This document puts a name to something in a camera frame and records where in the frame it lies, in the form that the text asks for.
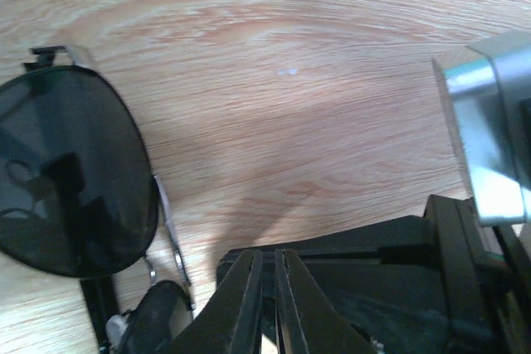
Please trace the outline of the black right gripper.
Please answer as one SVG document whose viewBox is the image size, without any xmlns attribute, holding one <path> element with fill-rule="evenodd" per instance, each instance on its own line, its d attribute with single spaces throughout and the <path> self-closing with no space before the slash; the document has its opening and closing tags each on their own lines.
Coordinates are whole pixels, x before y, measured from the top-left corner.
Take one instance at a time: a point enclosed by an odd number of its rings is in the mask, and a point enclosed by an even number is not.
<svg viewBox="0 0 531 354">
<path fill-rule="evenodd" d="M 508 226 L 484 248 L 470 201 L 431 196 L 404 216 L 309 240 L 229 251 L 217 287 L 244 250 L 262 254 L 261 338 L 275 327 L 275 252 L 293 250 L 334 310 L 374 353 L 527 353 L 530 261 Z"/>
</svg>

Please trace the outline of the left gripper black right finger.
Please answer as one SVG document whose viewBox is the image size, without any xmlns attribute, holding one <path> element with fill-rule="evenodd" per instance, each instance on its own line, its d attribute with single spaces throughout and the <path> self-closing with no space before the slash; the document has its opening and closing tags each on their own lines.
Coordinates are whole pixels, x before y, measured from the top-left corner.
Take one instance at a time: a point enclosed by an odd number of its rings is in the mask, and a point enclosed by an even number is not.
<svg viewBox="0 0 531 354">
<path fill-rule="evenodd" d="M 342 318 L 293 250 L 275 252 L 275 327 L 279 353 L 374 353 Z"/>
</svg>

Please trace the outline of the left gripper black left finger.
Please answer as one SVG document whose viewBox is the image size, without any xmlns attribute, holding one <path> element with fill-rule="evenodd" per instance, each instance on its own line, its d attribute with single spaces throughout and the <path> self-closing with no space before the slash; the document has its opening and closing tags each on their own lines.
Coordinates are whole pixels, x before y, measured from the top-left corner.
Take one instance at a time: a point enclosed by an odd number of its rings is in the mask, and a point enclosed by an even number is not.
<svg viewBox="0 0 531 354">
<path fill-rule="evenodd" d="M 170 353 L 258 353 L 261 350 L 262 254 L 244 250 Z"/>
</svg>

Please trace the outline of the black sunglasses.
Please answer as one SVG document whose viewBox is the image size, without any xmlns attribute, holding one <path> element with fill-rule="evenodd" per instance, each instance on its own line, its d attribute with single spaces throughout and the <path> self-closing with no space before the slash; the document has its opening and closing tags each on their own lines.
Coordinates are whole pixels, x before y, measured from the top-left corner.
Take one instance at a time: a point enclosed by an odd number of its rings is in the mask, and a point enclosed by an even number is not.
<svg viewBox="0 0 531 354">
<path fill-rule="evenodd" d="M 42 46 L 1 87 L 1 250 L 76 279 L 102 353 L 166 353 L 193 319 L 168 196 L 139 128 L 81 46 Z M 147 264 L 149 288 L 121 310 L 117 273 L 167 232 L 177 279 Z"/>
</svg>

